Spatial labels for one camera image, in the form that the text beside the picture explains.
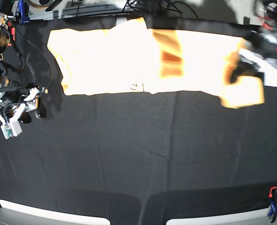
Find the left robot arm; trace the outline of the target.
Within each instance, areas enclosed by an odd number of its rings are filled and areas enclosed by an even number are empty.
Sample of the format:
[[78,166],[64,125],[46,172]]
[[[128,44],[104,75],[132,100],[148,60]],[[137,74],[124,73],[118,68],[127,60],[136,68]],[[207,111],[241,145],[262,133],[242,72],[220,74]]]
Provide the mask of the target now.
[[238,81],[239,76],[247,75],[259,77],[265,86],[277,87],[277,0],[262,0],[261,4],[263,16],[258,15],[256,3],[254,15],[261,18],[263,24],[246,36],[230,83]]

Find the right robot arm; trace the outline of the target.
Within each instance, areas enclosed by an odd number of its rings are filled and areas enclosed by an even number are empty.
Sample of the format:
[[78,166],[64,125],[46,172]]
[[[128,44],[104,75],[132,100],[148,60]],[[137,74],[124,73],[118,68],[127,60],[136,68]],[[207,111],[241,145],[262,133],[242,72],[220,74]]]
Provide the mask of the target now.
[[[35,84],[36,76],[29,63],[29,57],[24,57],[17,47],[14,35],[14,25],[9,22],[12,14],[13,0],[0,0],[0,117],[9,122],[14,116],[22,123],[30,123],[30,112],[35,111],[39,119],[46,117],[46,108],[41,101],[41,95],[46,90]],[[12,66],[3,60],[3,52],[12,45],[21,65]],[[23,85],[18,79],[10,80],[7,77],[9,70],[21,74],[25,69],[30,72],[30,81]]]

